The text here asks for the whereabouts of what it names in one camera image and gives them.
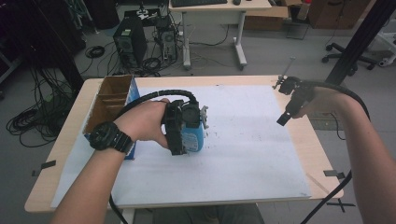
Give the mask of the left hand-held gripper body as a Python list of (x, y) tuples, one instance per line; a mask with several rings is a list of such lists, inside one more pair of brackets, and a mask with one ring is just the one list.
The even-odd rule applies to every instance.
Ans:
[(175, 100), (169, 103), (162, 124), (168, 149), (173, 156), (202, 149), (202, 121), (197, 102)]

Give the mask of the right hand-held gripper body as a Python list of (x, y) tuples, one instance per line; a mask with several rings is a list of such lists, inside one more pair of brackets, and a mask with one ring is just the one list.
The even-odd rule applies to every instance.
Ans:
[(278, 86), (279, 92), (290, 95), (290, 101), (285, 107), (285, 112), (276, 121), (279, 125), (284, 126), (305, 102), (313, 99), (313, 84), (310, 81), (303, 81), (297, 77), (283, 77), (281, 85)]

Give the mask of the cardboard box with dividers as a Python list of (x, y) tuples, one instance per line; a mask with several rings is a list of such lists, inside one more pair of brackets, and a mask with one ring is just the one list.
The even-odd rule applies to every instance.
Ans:
[(125, 107), (128, 93), (135, 90), (136, 85), (132, 76), (124, 77), (106, 77), (99, 92), (95, 96), (95, 100), (84, 128), (84, 136), (89, 141), (89, 136), (94, 127), (102, 122), (114, 122), (120, 117), (121, 110)]

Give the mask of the person's right hand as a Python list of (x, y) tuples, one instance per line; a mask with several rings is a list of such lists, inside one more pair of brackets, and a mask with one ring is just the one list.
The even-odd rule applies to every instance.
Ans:
[(343, 103), (347, 100), (348, 96), (339, 91), (314, 88), (314, 98), (302, 106), (293, 118), (299, 119), (313, 112), (337, 113), (343, 108)]

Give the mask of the person's left hand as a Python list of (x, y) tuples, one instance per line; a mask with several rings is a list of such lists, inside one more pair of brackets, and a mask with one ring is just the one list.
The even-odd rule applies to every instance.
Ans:
[(168, 148), (162, 131), (162, 119), (169, 100), (146, 101), (128, 110), (114, 123), (131, 137), (133, 141), (155, 141), (161, 147)]

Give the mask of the white table mat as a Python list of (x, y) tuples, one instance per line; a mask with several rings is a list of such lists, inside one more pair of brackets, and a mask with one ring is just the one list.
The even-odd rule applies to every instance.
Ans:
[(307, 199), (311, 190), (291, 141), (277, 124), (282, 110), (268, 85), (192, 87), (208, 108), (204, 145), (174, 156), (139, 142), (112, 190), (120, 207)]

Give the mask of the flat brown cardboard box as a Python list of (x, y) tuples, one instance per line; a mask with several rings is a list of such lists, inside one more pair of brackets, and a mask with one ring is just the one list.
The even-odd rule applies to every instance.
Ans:
[(245, 30), (277, 31), (283, 26), (283, 21), (289, 16), (287, 7), (271, 7), (263, 10), (247, 12), (244, 22)]

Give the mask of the black wrist watch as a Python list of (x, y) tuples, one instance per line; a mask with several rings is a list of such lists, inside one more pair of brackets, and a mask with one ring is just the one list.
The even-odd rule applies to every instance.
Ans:
[(108, 148), (128, 156), (134, 148), (135, 142), (126, 133), (122, 132), (112, 121), (102, 122), (94, 127), (89, 136), (90, 146), (96, 150)]

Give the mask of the brown cabinet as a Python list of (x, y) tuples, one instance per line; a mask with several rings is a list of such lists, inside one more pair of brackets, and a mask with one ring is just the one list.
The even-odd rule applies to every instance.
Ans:
[(352, 29), (371, 0), (312, 0), (308, 12), (314, 29)]

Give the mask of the small black computer tower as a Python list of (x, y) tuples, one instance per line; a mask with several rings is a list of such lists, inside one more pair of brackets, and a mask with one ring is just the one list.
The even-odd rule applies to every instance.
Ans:
[(165, 61), (172, 61), (177, 57), (177, 42), (175, 29), (167, 27), (159, 32), (160, 46)]

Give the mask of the black tape strip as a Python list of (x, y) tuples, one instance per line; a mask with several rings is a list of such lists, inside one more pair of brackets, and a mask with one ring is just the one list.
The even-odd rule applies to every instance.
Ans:
[(32, 176), (39, 176), (41, 171), (56, 165), (56, 160), (46, 161), (40, 165), (40, 168), (32, 171)]
[(336, 170), (325, 170), (324, 174), (326, 176), (336, 177), (338, 180), (344, 179), (346, 175), (343, 172), (337, 172)]

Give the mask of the large black computer tower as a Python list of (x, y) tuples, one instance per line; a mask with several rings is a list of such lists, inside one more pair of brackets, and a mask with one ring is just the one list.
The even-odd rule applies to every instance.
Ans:
[(125, 17), (113, 35), (113, 39), (124, 66), (142, 65), (148, 45), (143, 23), (138, 17)]

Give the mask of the black keyboard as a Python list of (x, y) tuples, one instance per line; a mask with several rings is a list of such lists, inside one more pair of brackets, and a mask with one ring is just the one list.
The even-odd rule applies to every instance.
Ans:
[(172, 7), (197, 7), (227, 4), (227, 0), (170, 0)]

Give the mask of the black curtain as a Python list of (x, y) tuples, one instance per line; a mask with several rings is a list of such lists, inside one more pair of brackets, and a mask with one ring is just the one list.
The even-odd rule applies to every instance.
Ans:
[(74, 57), (86, 44), (64, 0), (0, 0), (0, 30), (38, 71), (58, 68), (73, 92), (81, 90)]

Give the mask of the black metal post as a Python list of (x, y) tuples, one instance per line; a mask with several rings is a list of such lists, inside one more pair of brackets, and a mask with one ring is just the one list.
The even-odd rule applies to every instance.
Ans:
[[(396, 0), (376, 0), (369, 13), (361, 23), (356, 33), (347, 44), (352, 50), (363, 53), (375, 39), (382, 26), (396, 9)], [(325, 79), (326, 83), (340, 85), (347, 76), (333, 76), (330, 74)]]

